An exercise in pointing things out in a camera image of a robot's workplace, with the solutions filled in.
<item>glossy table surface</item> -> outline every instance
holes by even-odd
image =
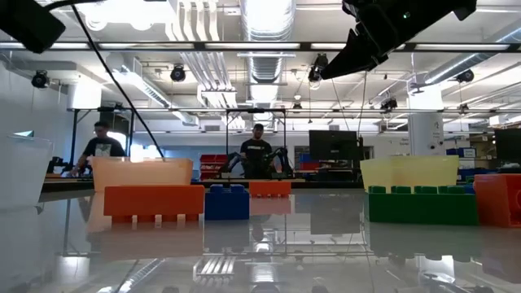
[[[3,210],[0,292],[521,292],[521,230],[369,223],[362,192],[231,222],[112,226],[103,194]]]

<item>man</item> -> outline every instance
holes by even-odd
[[[266,178],[269,176],[269,170],[266,170],[263,166],[262,158],[272,152],[271,146],[262,139],[262,134],[264,134],[262,124],[253,126],[252,132],[253,138],[243,142],[241,146],[241,156],[247,160],[247,163],[243,165],[245,177]]]
[[[96,137],[92,138],[78,160],[78,164],[72,169],[71,174],[76,176],[78,171],[87,164],[87,158],[94,156],[126,156],[121,144],[114,138],[109,138],[107,133],[110,125],[106,121],[98,121],[94,124]]]

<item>yellow storage bin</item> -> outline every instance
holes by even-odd
[[[457,155],[390,156],[363,160],[361,173],[364,187],[386,186],[452,186],[458,179]]]
[[[105,192],[106,186],[190,185],[193,162],[189,159],[145,159],[94,157],[94,189]]]

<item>translucent bin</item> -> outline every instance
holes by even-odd
[[[363,160],[361,173],[364,187],[386,186],[452,186],[458,179],[457,155],[390,156]]]
[[[14,134],[0,136],[0,209],[38,203],[52,156],[52,142]]]
[[[193,164],[189,159],[145,159],[132,162],[130,158],[94,157],[94,189],[96,192],[104,192],[106,186],[189,185]]]

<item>black t-shirt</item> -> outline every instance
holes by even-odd
[[[83,151],[86,156],[126,156],[120,142],[114,138],[92,138]]]
[[[249,161],[260,162],[263,155],[271,153],[271,146],[262,139],[248,139],[246,142],[243,142],[241,153],[245,153]]]

